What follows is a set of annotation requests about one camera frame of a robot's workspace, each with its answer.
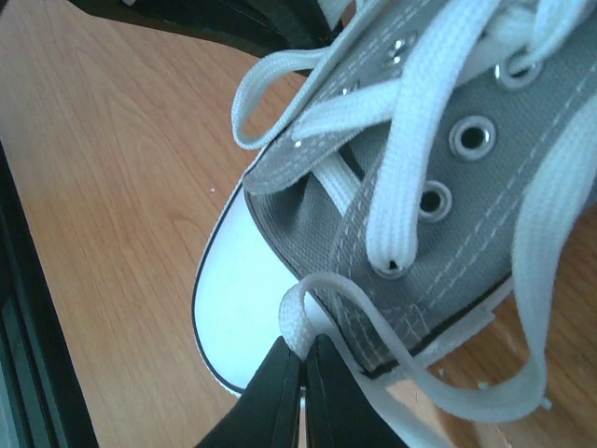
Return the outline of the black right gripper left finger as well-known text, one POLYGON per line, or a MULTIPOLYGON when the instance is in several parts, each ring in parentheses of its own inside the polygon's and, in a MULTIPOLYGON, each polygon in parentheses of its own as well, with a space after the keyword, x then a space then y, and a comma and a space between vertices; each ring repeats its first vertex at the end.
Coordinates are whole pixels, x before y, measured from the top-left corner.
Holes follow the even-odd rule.
POLYGON ((198 445, 297 447, 300 375, 299 357, 278 338, 237 403, 198 445))

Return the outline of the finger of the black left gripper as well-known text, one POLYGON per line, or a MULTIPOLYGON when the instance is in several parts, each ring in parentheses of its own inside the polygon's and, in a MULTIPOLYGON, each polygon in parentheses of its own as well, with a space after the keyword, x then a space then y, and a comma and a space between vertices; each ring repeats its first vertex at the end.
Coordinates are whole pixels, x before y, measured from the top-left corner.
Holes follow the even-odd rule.
POLYGON ((319 49, 342 30, 316 1, 73 0, 103 19, 225 45, 240 51, 319 49))

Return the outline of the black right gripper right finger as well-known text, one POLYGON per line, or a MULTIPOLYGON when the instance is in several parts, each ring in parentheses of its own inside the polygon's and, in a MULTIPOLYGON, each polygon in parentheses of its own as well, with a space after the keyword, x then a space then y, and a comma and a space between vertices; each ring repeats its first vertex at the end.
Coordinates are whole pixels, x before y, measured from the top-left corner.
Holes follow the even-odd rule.
POLYGON ((315 338, 305 360, 309 447, 404 447, 374 411, 339 351, 326 335, 315 338))

